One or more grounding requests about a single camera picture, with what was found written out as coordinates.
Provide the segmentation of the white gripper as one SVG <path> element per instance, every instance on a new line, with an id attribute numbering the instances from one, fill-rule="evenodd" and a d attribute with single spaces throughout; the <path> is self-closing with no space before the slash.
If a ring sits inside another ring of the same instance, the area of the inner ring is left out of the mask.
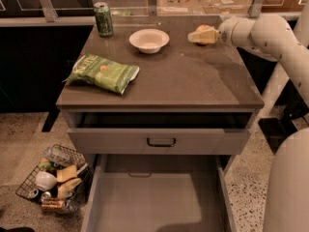
<path id="1" fill-rule="evenodd" d="M 211 28 L 194 31 L 188 34 L 188 40 L 197 44 L 215 44 L 219 40 L 225 44 L 243 49 L 256 49 L 251 38 L 251 31 L 255 21 L 253 19 L 232 16 L 224 20 L 218 27 L 218 32 Z"/>

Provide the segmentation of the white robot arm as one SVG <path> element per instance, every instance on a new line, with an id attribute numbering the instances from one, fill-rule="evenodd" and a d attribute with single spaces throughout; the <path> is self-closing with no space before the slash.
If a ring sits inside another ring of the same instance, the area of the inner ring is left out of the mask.
<path id="1" fill-rule="evenodd" d="M 282 66 L 309 105 L 309 10 L 295 27 L 278 14 L 257 19 L 232 16 L 218 27 L 199 26 L 188 34 L 192 43 L 221 41 Z M 309 129 L 299 130 L 280 145 L 268 179 L 263 232 L 309 232 Z"/>

